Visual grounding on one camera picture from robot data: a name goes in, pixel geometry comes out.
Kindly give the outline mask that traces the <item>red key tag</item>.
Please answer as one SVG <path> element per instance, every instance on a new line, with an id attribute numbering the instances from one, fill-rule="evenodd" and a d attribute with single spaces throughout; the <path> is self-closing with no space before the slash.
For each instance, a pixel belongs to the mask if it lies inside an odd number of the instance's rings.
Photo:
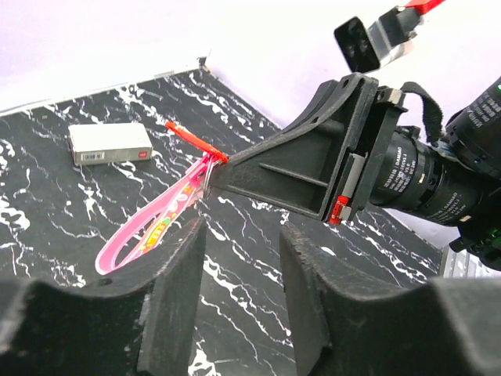
<path id="1" fill-rule="evenodd" d="M 194 135 L 191 133 L 188 129 L 181 125 L 177 125 L 173 121 L 167 121 L 166 122 L 166 127 L 173 131 L 174 134 L 179 136 L 180 138 L 184 139 L 187 143 L 190 143 L 194 147 L 202 150 L 203 152 L 210 154 L 212 157 L 215 157 L 217 161 L 220 161 L 223 164 L 226 164 L 229 162 L 229 157 L 224 154 L 222 151 L 219 149 L 215 148 L 211 144 L 203 141 L 201 138 L 198 136 Z"/>

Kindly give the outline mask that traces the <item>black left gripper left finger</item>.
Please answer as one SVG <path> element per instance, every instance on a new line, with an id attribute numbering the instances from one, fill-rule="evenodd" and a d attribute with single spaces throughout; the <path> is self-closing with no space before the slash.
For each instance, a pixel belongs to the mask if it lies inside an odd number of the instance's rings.
<path id="1" fill-rule="evenodd" d="M 2 280 L 2 374 L 187 374 L 206 236 L 192 219 L 85 287 Z"/>

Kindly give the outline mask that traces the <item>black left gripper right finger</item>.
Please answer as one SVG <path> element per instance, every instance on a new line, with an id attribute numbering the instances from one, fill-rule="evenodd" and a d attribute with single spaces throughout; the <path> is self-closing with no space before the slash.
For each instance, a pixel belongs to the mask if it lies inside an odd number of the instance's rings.
<path id="1" fill-rule="evenodd" d="M 431 278 L 406 289 L 279 237 L 299 375 L 497 375 L 500 282 Z"/>

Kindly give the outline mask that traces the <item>pink strap keychain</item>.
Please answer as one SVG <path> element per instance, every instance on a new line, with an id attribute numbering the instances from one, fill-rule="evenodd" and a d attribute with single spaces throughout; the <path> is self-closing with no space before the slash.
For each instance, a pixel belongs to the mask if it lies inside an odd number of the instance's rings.
<path id="1" fill-rule="evenodd" d="M 153 250 L 166 234 L 174 221 L 195 201 L 199 200 L 198 187 L 210 154 L 205 154 L 192 164 L 186 174 L 160 196 L 139 209 L 99 251 L 95 260 L 96 272 L 106 275 Z M 144 234 L 130 252 L 118 262 L 122 248 L 143 231 Z"/>

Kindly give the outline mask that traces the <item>silver metal keyring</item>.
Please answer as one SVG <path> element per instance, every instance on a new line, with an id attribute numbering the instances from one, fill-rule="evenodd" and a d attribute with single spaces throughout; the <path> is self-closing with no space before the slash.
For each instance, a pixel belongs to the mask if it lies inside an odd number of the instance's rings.
<path id="1" fill-rule="evenodd" d="M 218 159 L 216 156 L 210 156 L 207 160 L 207 163 L 204 166 L 203 171 L 200 173 L 200 184 L 198 187 L 199 191 L 199 196 L 200 197 L 206 197 L 210 193 L 210 187 L 209 187 L 209 182 L 210 182 L 210 177 L 211 173 L 213 172 L 213 169 L 219 164 Z"/>

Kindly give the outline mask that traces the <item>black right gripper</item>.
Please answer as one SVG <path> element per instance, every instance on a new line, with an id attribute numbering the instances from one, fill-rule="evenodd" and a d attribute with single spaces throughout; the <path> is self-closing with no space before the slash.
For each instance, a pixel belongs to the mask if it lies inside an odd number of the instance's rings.
<path id="1" fill-rule="evenodd" d="M 210 186 L 335 226 L 369 201 L 405 94 L 363 74 L 323 82 L 284 129 L 213 170 Z"/>

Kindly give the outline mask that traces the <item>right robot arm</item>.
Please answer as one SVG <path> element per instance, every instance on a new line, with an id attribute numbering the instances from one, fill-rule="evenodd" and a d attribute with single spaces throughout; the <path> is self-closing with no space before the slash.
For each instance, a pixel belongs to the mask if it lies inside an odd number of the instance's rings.
<path id="1" fill-rule="evenodd" d="M 209 185 L 321 222 L 352 220 L 368 204 L 441 225 L 500 268 L 500 118 L 473 130 L 464 111 L 444 123 L 413 82 L 400 89 L 355 73 L 323 82 L 287 127 L 230 157 Z"/>

